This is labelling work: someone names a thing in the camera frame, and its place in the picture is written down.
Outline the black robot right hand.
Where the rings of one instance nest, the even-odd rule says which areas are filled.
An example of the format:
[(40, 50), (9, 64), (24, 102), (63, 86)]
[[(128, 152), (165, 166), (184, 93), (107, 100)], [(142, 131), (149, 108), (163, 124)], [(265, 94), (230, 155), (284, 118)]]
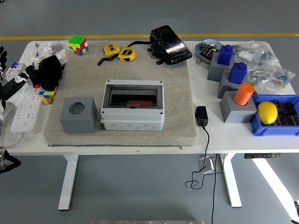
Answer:
[[(297, 212), (297, 215), (299, 216), (299, 204), (298, 204), (298, 202), (297, 201), (294, 201), (294, 206), (295, 206), (295, 209), (296, 209), (296, 212)], [(299, 224), (299, 222), (298, 221), (295, 221), (295, 220), (291, 220), (291, 222), (293, 223), (293, 224)]]

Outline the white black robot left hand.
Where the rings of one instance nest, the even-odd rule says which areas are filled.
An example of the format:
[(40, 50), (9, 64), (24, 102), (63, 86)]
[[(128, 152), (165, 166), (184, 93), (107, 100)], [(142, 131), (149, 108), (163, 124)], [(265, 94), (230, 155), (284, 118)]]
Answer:
[(28, 66), (23, 72), (11, 79), (8, 83), (2, 86), (3, 81), (3, 70), (6, 68), (7, 52), (4, 47), (0, 47), (0, 126), (3, 125), (5, 120), (3, 112), (6, 108), (6, 101), (13, 96), (27, 81), (30, 77), (30, 73), (34, 70), (34, 66)]

